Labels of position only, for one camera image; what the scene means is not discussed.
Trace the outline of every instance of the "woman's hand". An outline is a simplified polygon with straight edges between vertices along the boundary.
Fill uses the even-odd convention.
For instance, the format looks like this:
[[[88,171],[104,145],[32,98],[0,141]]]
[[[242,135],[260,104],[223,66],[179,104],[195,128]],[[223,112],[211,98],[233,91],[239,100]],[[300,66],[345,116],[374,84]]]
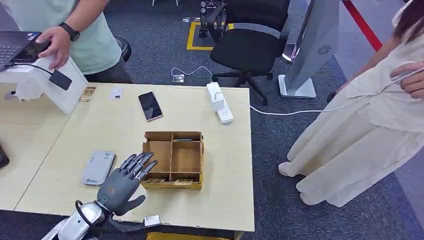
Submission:
[[[404,72],[414,72],[424,68],[424,61],[412,62],[404,64],[390,74],[391,78],[398,76]],[[411,75],[401,81],[400,87],[411,95],[414,99],[424,99],[424,71]]]

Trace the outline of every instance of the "white cable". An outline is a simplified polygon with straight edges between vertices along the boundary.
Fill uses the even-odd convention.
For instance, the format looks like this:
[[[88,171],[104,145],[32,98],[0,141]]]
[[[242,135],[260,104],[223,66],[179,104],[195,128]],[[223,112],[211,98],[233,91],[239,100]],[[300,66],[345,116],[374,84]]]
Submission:
[[[185,72],[183,72],[181,69],[179,69],[178,67],[173,67],[173,68],[171,69],[171,75],[172,75],[173,77],[176,77],[176,75],[174,75],[174,69],[176,69],[176,70],[180,71],[181,73],[183,73],[183,74],[185,74],[185,75],[187,75],[187,76],[194,74],[194,73],[195,73],[195,72],[197,72],[199,69],[206,69],[206,71],[210,74],[210,77],[212,77],[212,76],[213,76],[213,75],[212,75],[212,72],[211,72],[211,71],[209,71],[209,69],[208,69],[208,68],[206,68],[205,66],[199,66],[198,68],[196,68],[196,70],[194,70],[194,71],[192,71],[192,72],[190,72],[190,73],[185,73]]]
[[[290,112],[290,113],[271,113],[271,112],[263,112],[263,111],[260,111],[260,110],[258,110],[258,109],[256,109],[256,108],[254,108],[253,106],[251,106],[251,105],[249,105],[249,104],[245,103],[244,101],[242,101],[242,100],[240,100],[240,99],[238,99],[238,98],[235,98],[235,97],[233,97],[233,96],[231,96],[231,95],[228,95],[228,94],[226,94],[226,93],[223,93],[223,92],[217,92],[217,93],[215,93],[215,99],[217,98],[217,94],[227,95],[227,96],[229,96],[230,98],[233,98],[233,99],[235,99],[235,100],[237,100],[237,101],[241,102],[242,104],[244,104],[244,105],[246,105],[246,106],[249,106],[251,109],[255,110],[256,112],[258,112],[258,113],[260,113],[260,114],[265,114],[265,115],[274,115],[274,116],[290,116],[290,115],[301,114],[301,113],[325,113],[325,112],[334,112],[334,111],[337,111],[337,110],[340,110],[340,109],[344,109],[344,108],[346,108],[346,107],[349,107],[350,105],[352,105],[352,104],[355,104],[355,103],[359,102],[359,101],[360,101],[361,99],[363,99],[363,98],[366,98],[366,97],[371,96],[371,95],[373,95],[373,94],[379,94],[379,93],[381,93],[381,91],[382,91],[382,90],[384,90],[384,89],[385,89],[385,88],[387,88],[388,86],[390,86],[390,85],[392,85],[392,84],[395,84],[395,83],[398,83],[398,82],[402,81],[403,79],[408,78],[408,77],[410,77],[410,76],[412,76],[412,75],[414,75],[414,74],[416,74],[416,73],[419,73],[419,72],[421,72],[421,71],[424,71],[424,67],[422,67],[422,68],[420,68],[420,69],[418,69],[418,70],[416,70],[416,71],[413,71],[413,72],[411,72],[411,73],[409,73],[409,74],[407,74],[407,75],[405,75],[405,76],[399,77],[399,78],[398,78],[398,79],[396,79],[396,80],[392,79],[392,82],[391,82],[391,83],[388,83],[388,84],[386,84],[386,85],[382,86],[381,88],[379,88],[379,89],[378,89],[378,90],[376,90],[376,91],[373,91],[373,92],[372,92],[372,93],[370,93],[370,94],[367,94],[367,95],[364,95],[364,96],[360,96],[360,97],[359,97],[356,101],[351,102],[351,103],[350,103],[350,104],[348,104],[348,105],[344,105],[344,106],[341,106],[341,107],[338,107],[338,108],[335,108],[335,109],[328,109],[328,110],[303,110],[303,111],[295,111],[295,112]]]

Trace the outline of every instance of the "gray device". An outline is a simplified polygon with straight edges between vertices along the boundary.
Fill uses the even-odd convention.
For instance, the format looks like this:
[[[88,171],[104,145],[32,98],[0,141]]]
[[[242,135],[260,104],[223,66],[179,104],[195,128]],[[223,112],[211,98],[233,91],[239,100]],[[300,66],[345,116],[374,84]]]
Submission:
[[[111,151],[94,151],[84,168],[81,182],[85,185],[102,185],[116,158],[116,154]]]
[[[317,94],[311,77],[337,51],[339,1],[311,0],[296,46],[287,47],[283,59],[293,62],[286,74],[278,76],[283,98],[314,99]]]

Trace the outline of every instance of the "red floor stripe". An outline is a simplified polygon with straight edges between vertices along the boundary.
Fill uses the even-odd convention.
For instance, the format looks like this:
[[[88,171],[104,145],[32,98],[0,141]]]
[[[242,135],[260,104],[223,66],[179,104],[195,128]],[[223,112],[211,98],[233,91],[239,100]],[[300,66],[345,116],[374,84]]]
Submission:
[[[360,30],[365,35],[368,42],[377,52],[383,46],[379,38],[374,34],[371,27],[367,24],[365,19],[361,16],[361,14],[359,13],[357,8],[354,6],[354,4],[351,1],[343,1],[343,3],[344,3],[344,6],[349,11],[350,15],[352,15],[353,20],[356,22]]]

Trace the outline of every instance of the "black cable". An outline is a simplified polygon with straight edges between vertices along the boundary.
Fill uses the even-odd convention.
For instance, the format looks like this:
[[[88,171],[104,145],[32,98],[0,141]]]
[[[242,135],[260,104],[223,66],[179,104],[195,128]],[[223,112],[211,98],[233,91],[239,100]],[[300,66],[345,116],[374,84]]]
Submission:
[[[83,203],[82,203],[80,200],[76,200],[76,201],[75,201],[75,208],[76,208],[76,211],[77,211],[77,212],[78,212],[78,214],[81,216],[82,220],[84,220],[84,222],[85,222],[86,224],[88,224],[88,226],[89,226],[90,228],[93,228],[95,225],[94,225],[91,221],[89,221],[89,220],[86,218],[86,216],[84,215],[83,211],[81,210],[80,205],[83,205]]]
[[[44,72],[46,72],[46,73],[48,73],[48,74],[50,74],[50,75],[53,75],[53,73],[51,73],[51,72],[47,71],[46,69],[44,69],[44,68],[42,68],[42,67],[39,67],[39,66],[37,66],[37,65],[30,64],[30,63],[11,63],[11,64],[8,64],[7,66],[9,66],[9,67],[13,67],[13,66],[19,66],[19,65],[31,66],[31,67],[33,67],[33,68],[43,70]]]

